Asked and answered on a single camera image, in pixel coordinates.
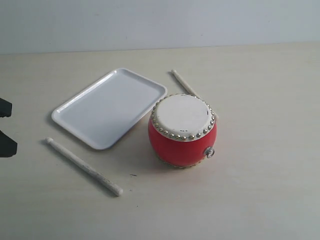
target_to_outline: drum base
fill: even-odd
[[[162,160],[157,153],[155,153],[155,155],[157,156],[157,158],[158,158],[161,162],[163,162],[164,164],[166,164],[166,165],[168,165],[168,166],[170,166],[170,167],[173,167],[173,168],[175,168],[175,169],[189,169],[189,168],[192,168],[192,167],[200,164],[200,163],[202,162],[202,160],[205,159],[205,158],[203,158],[201,161],[198,161],[197,163],[195,163],[195,164],[193,164],[193,165],[190,165],[190,166],[179,166],[179,165],[173,165],[173,164],[171,164],[171,163],[168,163],[168,162]]]

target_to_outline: table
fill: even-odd
[[[184,76],[219,115],[214,157],[185,170],[162,164],[148,140],[149,114],[104,151],[53,123],[53,109],[120,67],[168,94],[183,93],[168,72]],[[318,239],[319,89],[320,42],[1,55],[0,97],[13,109],[0,129],[18,142],[15,156],[0,159],[1,239]]]

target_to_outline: drum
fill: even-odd
[[[153,107],[148,135],[160,160],[178,168],[192,167],[214,154],[215,114],[195,96],[170,95]]]

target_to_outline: rectangular tray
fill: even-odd
[[[96,150],[114,145],[161,98],[167,88],[118,68],[52,112],[52,119]]]

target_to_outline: tray rim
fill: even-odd
[[[99,84],[99,82],[102,82],[105,80],[105,78],[108,75],[111,74],[116,74],[117,71],[127,71],[133,75],[136,75],[137,77],[140,77],[148,82],[151,82],[159,87],[161,87],[162,89],[164,89],[164,93],[162,95],[160,95],[152,105],[150,105],[149,108],[146,108],[146,110],[140,114],[134,122],[132,122],[131,125],[128,125],[128,127],[126,128],[125,132],[119,136],[119,138],[113,142],[111,145],[105,146],[105,147],[97,147],[93,144],[91,144],[90,142],[86,141],[85,139],[83,139],[81,136],[79,136],[76,132],[72,131],[69,127],[65,126],[63,123],[61,123],[57,118],[56,118],[56,114],[58,114],[61,111],[61,108],[67,108],[69,105],[71,105],[72,102],[76,101],[75,99],[81,95],[85,95],[84,93],[86,91],[88,91],[89,89],[91,89],[92,87],[94,87],[95,85]],[[168,94],[168,89],[166,88],[166,86],[164,86],[163,84],[160,84],[154,80],[149,79],[148,77],[142,76],[134,71],[131,71],[125,67],[119,67],[119,68],[115,68],[109,72],[107,72],[106,74],[104,74],[103,76],[101,76],[100,78],[98,78],[98,80],[94,81],[93,83],[89,84],[86,88],[82,89],[81,91],[79,91],[78,93],[76,93],[75,95],[71,96],[68,100],[64,101],[61,105],[59,105],[58,107],[56,107],[52,113],[51,113],[51,119],[57,124],[59,125],[62,129],[64,129],[65,131],[69,132],[71,135],[73,135],[74,137],[76,137],[77,139],[79,139],[80,141],[82,141],[83,143],[85,143],[86,145],[88,145],[89,147],[91,147],[94,150],[106,150],[111,148],[112,146],[114,146],[130,129],[132,129],[148,112],[150,112],[153,108],[153,106],[156,104],[156,102],[158,102],[161,98],[165,97]]]

